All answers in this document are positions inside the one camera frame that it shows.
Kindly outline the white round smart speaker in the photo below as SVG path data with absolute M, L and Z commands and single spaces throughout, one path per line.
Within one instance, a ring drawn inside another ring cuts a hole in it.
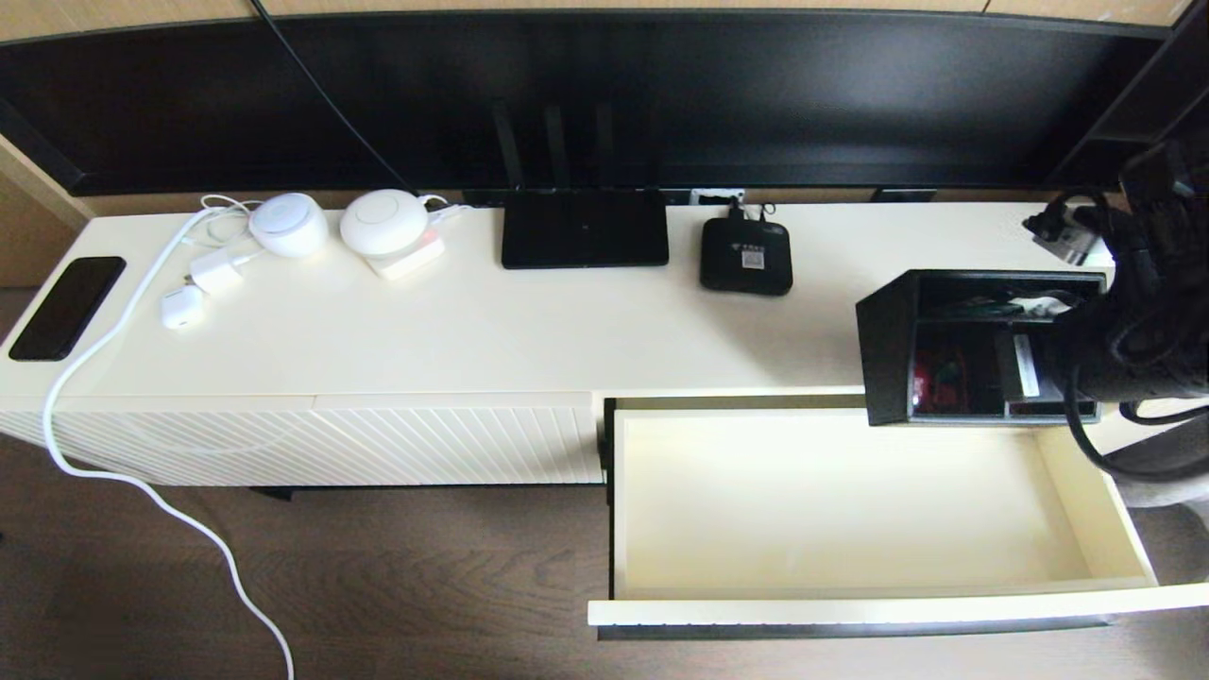
M 247 227 L 264 249 L 291 259 L 314 255 L 330 238 L 324 211 L 306 194 L 267 198 L 250 213 Z

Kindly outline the black smartphone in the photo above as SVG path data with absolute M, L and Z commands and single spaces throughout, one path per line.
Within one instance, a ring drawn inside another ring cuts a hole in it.
M 73 259 L 8 348 L 16 362 L 59 362 L 73 353 L 96 311 L 125 273 L 122 257 Z

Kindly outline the white charger adapter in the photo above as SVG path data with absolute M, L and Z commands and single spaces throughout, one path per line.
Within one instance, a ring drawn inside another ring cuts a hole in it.
M 187 271 L 187 282 L 206 296 L 221 296 L 239 287 L 244 280 L 236 259 L 227 249 L 212 250 L 195 258 Z

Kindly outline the small white charger cube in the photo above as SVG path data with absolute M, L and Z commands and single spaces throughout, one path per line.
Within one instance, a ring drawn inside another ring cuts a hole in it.
M 198 325 L 206 317 L 206 293 L 193 284 L 172 290 L 160 301 L 161 323 L 169 332 Z

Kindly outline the cream drawer with ribbed front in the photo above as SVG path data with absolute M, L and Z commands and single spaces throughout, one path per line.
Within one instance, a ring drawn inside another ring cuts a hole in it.
M 588 624 L 918 623 L 1209 607 L 1161 584 L 1064 426 L 883 426 L 860 393 L 619 398 Z

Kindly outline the black set-top box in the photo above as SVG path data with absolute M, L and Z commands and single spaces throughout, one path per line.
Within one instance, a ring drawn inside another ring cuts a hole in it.
M 786 296 L 793 286 L 789 230 L 773 221 L 708 219 L 701 227 L 699 281 L 708 290 Z

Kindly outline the white dome shaped device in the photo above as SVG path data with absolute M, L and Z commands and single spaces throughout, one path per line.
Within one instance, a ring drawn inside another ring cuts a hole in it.
M 418 196 L 384 189 L 354 198 L 340 218 L 341 240 L 363 257 L 387 257 L 410 248 L 429 227 Z

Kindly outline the red snack packet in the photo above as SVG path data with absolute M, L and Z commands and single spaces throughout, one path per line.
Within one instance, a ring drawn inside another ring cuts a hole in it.
M 962 414 L 970 409 L 964 353 L 919 351 L 912 367 L 912 409 L 922 414 Z

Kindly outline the black compartment organizer box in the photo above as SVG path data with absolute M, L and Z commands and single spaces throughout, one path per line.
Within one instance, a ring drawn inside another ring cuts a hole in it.
M 936 319 L 929 310 L 968 298 L 1055 296 L 1076 307 L 1106 290 L 1101 273 L 915 267 L 864 296 L 856 306 L 864 410 L 873 426 L 1062 426 L 1062 390 L 1045 355 L 1049 324 L 1020 315 L 997 318 Z M 1047 394 L 1010 403 L 1000 384 L 1000 332 L 1030 335 L 1045 373 Z M 922 414 L 912 409 L 912 367 L 919 351 L 964 353 L 970 409 L 962 414 Z

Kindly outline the grey upholstered seat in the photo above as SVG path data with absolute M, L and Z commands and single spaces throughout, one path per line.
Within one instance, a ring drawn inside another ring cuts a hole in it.
M 1209 417 L 1110 453 L 1130 469 L 1209 461 Z M 1115 483 L 1161 584 L 1209 584 L 1209 474 L 1169 484 Z

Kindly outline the black router with antennas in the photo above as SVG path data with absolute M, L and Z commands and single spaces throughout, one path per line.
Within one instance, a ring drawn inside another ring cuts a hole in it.
M 502 198 L 501 264 L 507 270 L 549 267 L 656 267 L 669 265 L 669 215 L 656 188 L 618 189 L 617 136 L 613 108 L 595 108 L 598 184 L 569 185 L 569 152 L 566 148 L 560 106 L 549 105 L 543 117 L 553 159 L 555 189 L 525 186 L 517 133 L 507 103 L 492 103 L 492 119 L 501 142 L 502 162 L 510 188 Z

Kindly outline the cream tv cabinet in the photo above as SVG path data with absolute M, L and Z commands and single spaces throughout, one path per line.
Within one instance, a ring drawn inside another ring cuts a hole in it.
M 782 204 L 788 296 L 698 282 L 701 224 L 673 208 L 661 267 L 509 271 L 501 211 L 440 225 L 436 263 L 387 282 L 336 238 L 303 260 L 255 257 L 181 332 L 160 301 L 202 249 L 185 212 L 100 218 L 69 260 L 127 266 L 83 332 L 53 413 L 60 453 L 197 486 L 597 484 L 604 400 L 818 400 L 863 391 L 860 298 L 912 267 L 1068 272 L 1022 229 L 1031 203 Z

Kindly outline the cream square base box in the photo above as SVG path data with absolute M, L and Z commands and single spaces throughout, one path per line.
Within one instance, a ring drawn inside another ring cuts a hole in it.
M 436 229 L 426 229 L 413 244 L 401 250 L 394 250 L 394 253 L 378 257 L 364 257 L 364 259 L 366 259 L 368 267 L 371 267 L 380 280 L 393 282 L 404 280 L 404 277 L 418 272 L 422 267 L 436 263 L 436 259 L 445 250 L 446 247 Z

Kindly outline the black wall shelf unit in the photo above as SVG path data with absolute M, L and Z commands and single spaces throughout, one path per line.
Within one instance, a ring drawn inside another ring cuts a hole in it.
M 1110 188 L 1162 142 L 1209 142 L 1209 0 L 1192 0 L 1163 44 L 1104 104 L 1045 175 L 1045 188 Z

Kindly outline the black flat television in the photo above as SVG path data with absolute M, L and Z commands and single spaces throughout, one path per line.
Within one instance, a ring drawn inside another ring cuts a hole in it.
M 74 196 L 1041 184 L 1165 30 L 889 11 L 487 11 L 229 19 L 0 42 L 0 136 Z

